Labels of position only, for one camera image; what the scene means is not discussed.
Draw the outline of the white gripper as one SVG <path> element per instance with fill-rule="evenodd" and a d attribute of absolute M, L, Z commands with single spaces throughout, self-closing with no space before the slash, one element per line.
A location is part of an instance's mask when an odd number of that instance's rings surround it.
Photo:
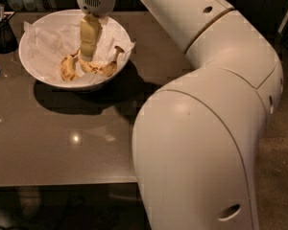
<path fill-rule="evenodd" d="M 80 23 L 81 55 L 85 61 L 92 61 L 102 30 L 98 17 L 108 16 L 114 9 L 116 0 L 77 0 L 85 15 Z"/>

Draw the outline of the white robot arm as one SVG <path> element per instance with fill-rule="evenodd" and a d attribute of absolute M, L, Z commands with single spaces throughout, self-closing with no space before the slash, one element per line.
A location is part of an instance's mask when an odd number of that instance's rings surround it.
<path fill-rule="evenodd" d="M 141 107 L 132 158 L 152 230 L 259 230 L 254 162 L 283 91 L 279 57 L 226 0 L 140 0 L 192 72 Z"/>

